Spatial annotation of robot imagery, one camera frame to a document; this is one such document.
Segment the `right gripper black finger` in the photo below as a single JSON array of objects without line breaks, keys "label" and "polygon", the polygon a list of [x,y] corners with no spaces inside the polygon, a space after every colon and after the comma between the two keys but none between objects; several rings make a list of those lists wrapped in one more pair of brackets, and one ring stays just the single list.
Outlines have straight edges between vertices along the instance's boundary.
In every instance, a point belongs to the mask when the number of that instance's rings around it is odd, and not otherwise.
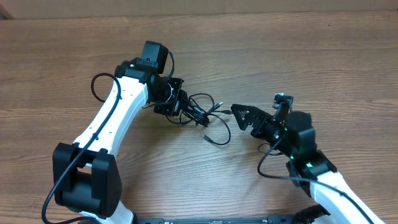
[{"label": "right gripper black finger", "polygon": [[251,126],[257,117],[257,111],[255,110],[236,110],[233,111],[233,114],[240,130],[242,131],[244,131],[248,126]]},{"label": "right gripper black finger", "polygon": [[237,120],[264,119],[263,111],[255,106],[233,104],[231,111]]}]

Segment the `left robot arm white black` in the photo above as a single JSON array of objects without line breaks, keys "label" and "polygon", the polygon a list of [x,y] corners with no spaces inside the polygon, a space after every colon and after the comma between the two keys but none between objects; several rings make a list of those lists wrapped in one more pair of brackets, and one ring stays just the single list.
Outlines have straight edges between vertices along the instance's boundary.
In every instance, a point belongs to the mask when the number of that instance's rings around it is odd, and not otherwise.
[{"label": "left robot arm white black", "polygon": [[118,65],[112,89],[91,124],[73,143],[60,143],[53,152],[53,198],[57,205],[80,214],[79,223],[137,223],[121,201],[122,182],[116,156],[134,117],[144,106],[164,116],[179,114],[185,97],[183,80],[163,76],[172,53],[158,42],[146,41],[141,56]]}]

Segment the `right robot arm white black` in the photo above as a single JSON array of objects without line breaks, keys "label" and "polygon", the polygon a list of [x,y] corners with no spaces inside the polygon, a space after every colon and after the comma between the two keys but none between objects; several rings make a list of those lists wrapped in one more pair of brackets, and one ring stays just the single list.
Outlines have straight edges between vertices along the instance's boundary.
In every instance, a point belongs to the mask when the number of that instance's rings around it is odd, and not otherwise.
[{"label": "right robot arm white black", "polygon": [[291,223],[382,223],[350,189],[336,166],[317,148],[310,114],[294,111],[289,103],[276,103],[271,115],[254,106],[233,104],[239,128],[252,126],[252,136],[270,146],[267,158],[278,150],[288,157],[285,179],[300,187],[314,201],[290,218]]}]

